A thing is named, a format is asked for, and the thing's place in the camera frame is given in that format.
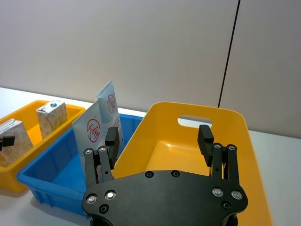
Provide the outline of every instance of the blue storage tray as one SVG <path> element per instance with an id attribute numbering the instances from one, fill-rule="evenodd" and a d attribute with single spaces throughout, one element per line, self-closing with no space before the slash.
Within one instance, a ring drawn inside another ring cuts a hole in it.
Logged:
<path id="1" fill-rule="evenodd" d="M 142 118 L 120 114 L 125 145 Z M 73 129 L 69 129 L 17 175 L 41 203 L 85 216 L 81 201 L 86 183 L 81 170 Z"/>

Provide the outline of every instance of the table surface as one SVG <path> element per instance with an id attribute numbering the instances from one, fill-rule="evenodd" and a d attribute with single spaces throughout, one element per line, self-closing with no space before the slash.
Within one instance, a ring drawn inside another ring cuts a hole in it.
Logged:
<path id="1" fill-rule="evenodd" d="M 0 118 L 35 100 L 62 100 L 88 108 L 92 103 L 0 88 Z M 118 108 L 119 113 L 144 117 L 144 112 Z M 185 124 L 194 123 L 183 120 Z M 275 226 L 300 225 L 301 139 L 250 131 L 254 151 Z M 89 226 L 85 217 L 40 204 L 30 191 L 13 194 L 0 190 L 0 221 L 6 226 Z"/>

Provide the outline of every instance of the gray wall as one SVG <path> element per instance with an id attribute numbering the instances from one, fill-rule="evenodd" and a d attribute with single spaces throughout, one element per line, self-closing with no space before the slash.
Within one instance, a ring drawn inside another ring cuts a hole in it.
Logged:
<path id="1" fill-rule="evenodd" d="M 238 0 L 2 0 L 0 86 L 118 105 L 217 106 Z M 297 0 L 241 1 L 221 107 L 301 137 Z"/>

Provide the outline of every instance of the tissue box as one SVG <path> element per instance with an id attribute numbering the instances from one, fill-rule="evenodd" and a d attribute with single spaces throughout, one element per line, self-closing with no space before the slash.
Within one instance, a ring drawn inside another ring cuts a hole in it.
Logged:
<path id="1" fill-rule="evenodd" d="M 6 136 L 15 136 L 15 143 L 13 146 L 3 147 L 0 151 L 0 165 L 4 167 L 33 147 L 22 121 L 10 119 L 0 125 L 0 137 Z"/>
<path id="2" fill-rule="evenodd" d="M 67 121 L 65 102 L 53 100 L 37 109 L 42 137 L 47 137 Z"/>

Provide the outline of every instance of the printed logo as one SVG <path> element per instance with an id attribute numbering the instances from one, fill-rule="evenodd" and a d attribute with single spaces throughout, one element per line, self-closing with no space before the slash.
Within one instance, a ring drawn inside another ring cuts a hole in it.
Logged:
<path id="1" fill-rule="evenodd" d="M 115 109 L 115 98 L 112 94 L 108 96 L 108 109 L 111 113 L 113 113 Z"/>
<path id="2" fill-rule="evenodd" d="M 95 119 L 90 119 L 87 123 L 88 138 L 92 143 L 95 143 L 100 136 L 100 125 Z"/>

